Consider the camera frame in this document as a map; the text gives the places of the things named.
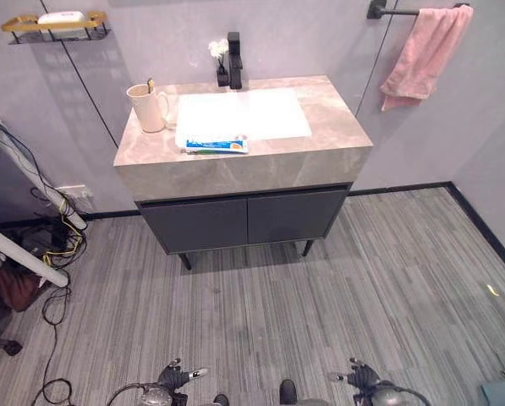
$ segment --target white pole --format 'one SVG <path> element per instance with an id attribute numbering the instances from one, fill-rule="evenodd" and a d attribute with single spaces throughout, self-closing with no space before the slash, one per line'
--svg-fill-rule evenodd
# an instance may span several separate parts
<path id="1" fill-rule="evenodd" d="M 60 288 L 68 284 L 68 278 L 66 275 L 52 269 L 50 266 L 47 266 L 35 256 L 31 255 L 28 251 L 23 250 L 12 240 L 4 237 L 2 234 L 0 234 L 0 252 L 11 259 L 16 260 L 19 264 L 26 266 L 34 273 L 46 278 L 48 281 L 54 283 Z"/>
<path id="2" fill-rule="evenodd" d="M 0 131 L 0 140 L 6 145 L 1 145 L 1 150 L 9 156 L 9 158 L 15 163 L 15 165 L 25 174 L 25 176 L 45 195 L 47 198 L 57 207 L 66 207 L 64 198 L 55 190 L 48 188 L 45 184 L 49 184 L 47 180 L 40 174 L 38 176 L 38 171 L 36 167 L 30 163 L 26 156 L 21 152 L 21 150 L 15 145 L 15 143 L 8 137 L 6 133 Z M 75 211 L 72 214 L 66 216 L 74 226 L 83 230 L 86 228 L 85 221 L 77 214 Z"/>

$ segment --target chair wheel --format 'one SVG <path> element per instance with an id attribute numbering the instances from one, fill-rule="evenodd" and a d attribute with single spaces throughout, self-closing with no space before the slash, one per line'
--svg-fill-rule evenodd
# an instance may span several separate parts
<path id="1" fill-rule="evenodd" d="M 294 381 L 285 379 L 280 384 L 280 404 L 297 404 L 297 388 Z"/>
<path id="2" fill-rule="evenodd" d="M 4 344 L 3 348 L 4 351 L 6 351 L 6 354 L 13 357 L 14 355 L 17 355 L 21 349 L 23 349 L 23 346 L 16 341 L 8 341 Z"/>
<path id="3" fill-rule="evenodd" d="M 212 402 L 218 403 L 221 406 L 229 406 L 229 399 L 223 393 L 218 393 L 217 396 L 215 397 L 215 400 L 213 400 Z"/>

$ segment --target towel bar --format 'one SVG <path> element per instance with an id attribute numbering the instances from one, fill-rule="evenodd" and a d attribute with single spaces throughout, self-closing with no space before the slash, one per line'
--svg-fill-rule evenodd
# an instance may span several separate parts
<path id="1" fill-rule="evenodd" d="M 367 19 L 380 19 L 384 14 L 393 15 L 418 15 L 419 10 L 388 10 L 386 9 L 387 0 L 371 0 L 369 11 L 367 12 Z M 453 7 L 469 6 L 470 3 L 457 3 Z"/>

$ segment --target black baseboard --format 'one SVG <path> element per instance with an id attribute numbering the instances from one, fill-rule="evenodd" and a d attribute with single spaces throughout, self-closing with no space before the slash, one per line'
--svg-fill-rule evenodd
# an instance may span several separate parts
<path id="1" fill-rule="evenodd" d="M 140 215 L 139 210 L 125 210 L 125 211 L 105 211 L 103 213 L 88 213 L 84 214 L 82 217 L 86 222 L 91 222 L 92 220 L 100 220 L 102 218 L 130 217 L 139 215 Z"/>
<path id="2" fill-rule="evenodd" d="M 492 232 L 492 230 L 487 226 L 487 223 L 481 218 L 478 212 L 470 204 L 464 195 L 457 189 L 457 186 L 453 182 L 447 182 L 448 185 L 446 189 L 449 191 L 450 195 L 458 202 L 463 211 L 469 217 L 470 221 L 476 226 L 480 231 L 483 238 L 487 240 L 489 245 L 495 250 L 497 255 L 500 257 L 502 262 L 505 264 L 505 247 L 502 245 L 497 236 Z"/>
<path id="3" fill-rule="evenodd" d="M 361 196 L 361 195 L 377 195 L 380 193 L 392 193 L 392 192 L 404 192 L 409 190 L 417 189 L 433 189 L 433 188 L 446 188 L 450 195 L 458 202 L 463 211 L 469 217 L 470 221 L 476 226 L 483 235 L 484 239 L 489 243 L 489 245 L 495 250 L 500 259 L 505 263 L 505 247 L 502 245 L 497 236 L 491 231 L 486 222 L 481 218 L 474 207 L 469 203 L 464 195 L 457 189 L 455 184 L 451 181 L 447 182 L 435 182 L 432 184 L 410 184 L 406 186 L 395 186 L 392 188 L 378 188 L 378 189 L 363 189 L 363 190 L 350 190 L 349 196 Z M 82 217 L 87 222 L 93 220 L 100 220 L 102 218 L 112 218 L 112 217 L 128 217 L 128 216 L 138 216 L 140 212 L 138 210 L 127 210 L 127 211 L 107 211 L 103 213 L 89 213 L 84 214 Z M 48 224 L 49 221 L 44 218 L 35 218 L 32 220 L 23 220 L 18 222 L 1 222 L 0 229 L 4 228 L 17 228 L 17 227 L 34 227 L 43 224 Z"/>
<path id="4" fill-rule="evenodd" d="M 379 193 L 408 192 L 409 190 L 446 188 L 451 182 L 435 182 L 433 184 L 408 184 L 392 188 L 350 190 L 348 196 L 378 195 Z"/>
<path id="5" fill-rule="evenodd" d="M 104 211 L 102 213 L 86 213 L 82 214 L 81 217 L 86 222 L 91 222 L 93 220 L 100 220 L 102 218 L 112 218 L 112 217 L 128 217 L 128 216 L 139 216 L 139 210 L 125 210 L 125 211 Z M 0 230 L 6 228 L 23 228 L 23 227 L 36 227 L 50 224 L 48 217 L 32 218 L 29 220 L 18 220 L 17 222 L 0 222 Z"/>

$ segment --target marble countertop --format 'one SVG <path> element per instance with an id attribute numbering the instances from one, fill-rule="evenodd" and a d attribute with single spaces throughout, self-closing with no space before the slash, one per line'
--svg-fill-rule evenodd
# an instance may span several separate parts
<path id="1" fill-rule="evenodd" d="M 247 155 L 190 155 L 175 144 L 174 127 L 144 133 L 132 109 L 113 164 L 136 200 L 353 182 L 372 142 L 331 81 L 326 76 L 250 80 L 243 91 L 276 88 L 294 89 L 312 136 L 249 140 Z M 162 90 L 171 105 L 170 122 L 177 121 L 180 95 L 231 91 L 216 83 L 167 85 Z M 257 177 L 266 167 L 272 179 L 262 183 Z"/>

